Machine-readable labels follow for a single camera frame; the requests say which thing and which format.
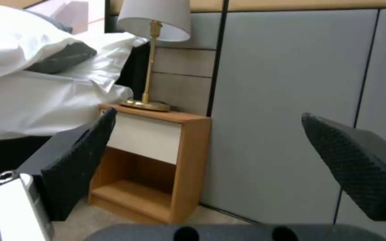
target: brass lamp pole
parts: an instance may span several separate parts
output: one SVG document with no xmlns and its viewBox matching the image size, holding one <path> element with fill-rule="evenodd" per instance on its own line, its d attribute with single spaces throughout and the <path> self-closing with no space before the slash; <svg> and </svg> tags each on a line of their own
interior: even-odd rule
<svg viewBox="0 0 386 241">
<path fill-rule="evenodd" d="M 145 82 L 144 93 L 142 94 L 142 101 L 137 100 L 123 100 L 120 102 L 121 105 L 134 107 L 139 109 L 153 110 L 153 111 L 170 111 L 171 107 L 167 104 L 160 102 L 149 102 L 148 100 L 148 91 L 150 88 L 151 72 L 153 70 L 154 57 L 156 55 L 156 42 L 157 38 L 160 36 L 160 29 L 162 28 L 162 23 L 156 20 L 150 22 L 150 58 L 148 60 L 148 69 L 147 69 L 147 79 Z"/>
</svg>

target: wooden nightstand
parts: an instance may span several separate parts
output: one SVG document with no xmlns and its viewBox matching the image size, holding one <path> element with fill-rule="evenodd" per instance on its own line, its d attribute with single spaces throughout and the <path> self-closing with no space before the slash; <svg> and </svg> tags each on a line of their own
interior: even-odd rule
<svg viewBox="0 0 386 241">
<path fill-rule="evenodd" d="M 183 223 L 199 203 L 211 119 L 119 105 L 89 204 L 141 223 Z"/>
</svg>

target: white lampshade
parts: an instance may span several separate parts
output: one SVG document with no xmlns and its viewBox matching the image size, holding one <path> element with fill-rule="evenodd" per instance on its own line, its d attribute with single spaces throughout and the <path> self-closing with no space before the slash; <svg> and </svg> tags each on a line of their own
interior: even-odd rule
<svg viewBox="0 0 386 241">
<path fill-rule="evenodd" d="M 124 0 L 118 25 L 136 36 L 151 38 L 150 22 L 163 25 L 160 41 L 180 42 L 190 38 L 190 0 Z"/>
</svg>

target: carpet floor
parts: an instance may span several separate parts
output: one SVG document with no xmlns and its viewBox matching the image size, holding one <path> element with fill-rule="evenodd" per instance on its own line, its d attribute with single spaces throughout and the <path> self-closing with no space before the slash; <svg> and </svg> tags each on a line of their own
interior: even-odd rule
<svg viewBox="0 0 386 241">
<path fill-rule="evenodd" d="M 64 222 L 53 222 L 54 241 L 83 241 L 92 233 L 108 226 L 132 223 L 99 207 L 90 206 L 82 199 Z M 245 224 L 245 221 L 199 206 L 188 224 Z"/>
</svg>

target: table lamp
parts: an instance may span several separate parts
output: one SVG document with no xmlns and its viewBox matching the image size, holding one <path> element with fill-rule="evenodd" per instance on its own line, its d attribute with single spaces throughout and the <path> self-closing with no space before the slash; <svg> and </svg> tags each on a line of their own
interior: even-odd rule
<svg viewBox="0 0 386 241">
<path fill-rule="evenodd" d="M 190 38 L 190 0 L 124 0 L 117 24 L 126 32 L 148 38 L 151 42 L 142 101 L 129 99 L 120 104 L 153 111 L 170 111 L 169 105 L 148 100 L 156 42 L 181 42 Z"/>
</svg>

